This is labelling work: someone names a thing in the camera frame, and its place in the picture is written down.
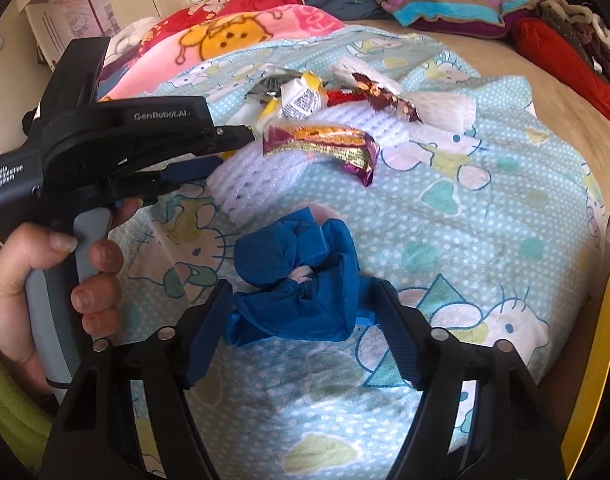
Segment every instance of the gray handle grip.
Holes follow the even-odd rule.
[[[71,291],[98,274],[89,261],[89,250],[94,242],[107,238],[111,223],[112,213],[106,208],[78,215],[72,226],[78,239],[76,251],[53,269],[32,270],[25,281],[34,344],[48,380],[56,386],[58,402],[67,390],[57,386],[72,381],[83,352],[92,343],[71,304]]]

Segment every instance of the red blanket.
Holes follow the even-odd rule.
[[[194,25],[234,14],[236,12],[253,12],[268,10],[287,4],[303,4],[305,0],[205,0],[194,7],[179,10],[152,28],[140,43],[138,57],[142,57],[149,49]]]
[[[588,67],[567,41],[536,18],[518,20],[512,29],[516,51],[584,97],[610,120],[610,84]]]

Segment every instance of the pink blanket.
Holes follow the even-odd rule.
[[[325,36],[343,22],[310,6],[286,5],[239,12],[195,25],[147,51],[102,100],[127,99],[153,92],[181,72],[216,56],[270,40],[304,40]]]

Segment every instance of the metal screw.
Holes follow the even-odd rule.
[[[159,330],[158,336],[161,341],[168,341],[176,335],[176,329],[173,326],[164,326]]]
[[[109,339],[103,337],[102,339],[97,339],[94,341],[92,348],[94,349],[94,352],[104,352],[109,348],[109,345]]]
[[[499,339],[496,341],[496,347],[501,351],[509,354],[512,350],[514,350],[514,345],[511,344],[507,339]]]
[[[445,341],[450,336],[450,333],[444,328],[433,328],[430,335],[432,336],[432,339],[436,339],[437,341]]]

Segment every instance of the beige bedsheet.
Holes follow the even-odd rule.
[[[352,22],[407,34],[394,21]],[[429,34],[459,54],[483,76],[522,75],[532,86],[537,117],[588,162],[610,211],[610,121],[568,86],[500,41],[477,40],[450,34]]]

